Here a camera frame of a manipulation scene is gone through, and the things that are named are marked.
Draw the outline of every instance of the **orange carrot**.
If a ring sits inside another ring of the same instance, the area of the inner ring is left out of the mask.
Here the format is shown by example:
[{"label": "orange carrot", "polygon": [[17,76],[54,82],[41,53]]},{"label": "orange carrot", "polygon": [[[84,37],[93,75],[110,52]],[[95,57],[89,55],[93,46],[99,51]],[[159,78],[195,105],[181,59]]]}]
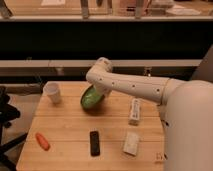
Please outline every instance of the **orange carrot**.
[{"label": "orange carrot", "polygon": [[43,148],[45,151],[48,151],[50,148],[50,144],[49,142],[45,139],[45,137],[40,134],[40,133],[36,133],[35,134],[36,140],[39,143],[39,145],[41,146],[41,148]]}]

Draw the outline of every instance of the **paper cup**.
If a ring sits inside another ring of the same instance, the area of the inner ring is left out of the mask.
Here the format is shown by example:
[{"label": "paper cup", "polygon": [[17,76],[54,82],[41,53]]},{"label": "paper cup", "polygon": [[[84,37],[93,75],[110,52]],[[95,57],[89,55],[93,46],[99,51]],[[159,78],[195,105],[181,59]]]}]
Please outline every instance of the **paper cup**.
[{"label": "paper cup", "polygon": [[61,93],[57,83],[51,82],[45,84],[43,91],[53,103],[59,103],[61,101]]}]

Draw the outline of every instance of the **green vegetable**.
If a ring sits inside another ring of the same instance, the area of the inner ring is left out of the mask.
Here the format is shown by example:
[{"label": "green vegetable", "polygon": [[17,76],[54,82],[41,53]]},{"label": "green vegetable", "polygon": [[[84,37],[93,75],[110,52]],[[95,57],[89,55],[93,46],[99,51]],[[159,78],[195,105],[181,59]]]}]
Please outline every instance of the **green vegetable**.
[{"label": "green vegetable", "polygon": [[92,109],[104,99],[104,95],[99,94],[94,86],[90,86],[81,97],[83,109]]}]

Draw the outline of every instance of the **wooden table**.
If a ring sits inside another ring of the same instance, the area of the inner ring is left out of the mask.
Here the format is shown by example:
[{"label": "wooden table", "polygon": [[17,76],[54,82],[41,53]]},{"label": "wooden table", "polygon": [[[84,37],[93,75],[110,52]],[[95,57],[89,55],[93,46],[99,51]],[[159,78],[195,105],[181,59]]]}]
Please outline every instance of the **wooden table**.
[{"label": "wooden table", "polygon": [[[132,97],[113,91],[99,108],[82,110],[80,98],[87,82],[58,82],[62,102],[53,105],[42,95],[17,164],[18,171],[162,171],[164,134],[154,103],[142,100],[141,121],[128,124]],[[98,130],[101,155],[90,155],[89,132]],[[122,151],[127,131],[140,135],[136,157]],[[44,151],[35,139],[42,133],[50,142]]]}]

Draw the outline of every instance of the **black chair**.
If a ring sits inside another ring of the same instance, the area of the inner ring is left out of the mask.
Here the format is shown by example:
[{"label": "black chair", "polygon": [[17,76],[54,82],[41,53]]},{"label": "black chair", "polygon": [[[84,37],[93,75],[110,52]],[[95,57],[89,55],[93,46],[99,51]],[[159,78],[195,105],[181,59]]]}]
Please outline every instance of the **black chair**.
[{"label": "black chair", "polygon": [[213,83],[213,45],[209,48],[200,65],[193,73],[191,80],[203,80]]},{"label": "black chair", "polygon": [[0,162],[11,171],[16,171],[16,165],[4,153],[23,142],[27,137],[27,133],[6,144],[1,144],[3,127],[9,127],[11,125],[9,121],[20,117],[20,112],[15,107],[7,104],[10,97],[5,90],[4,86],[0,86]]}]

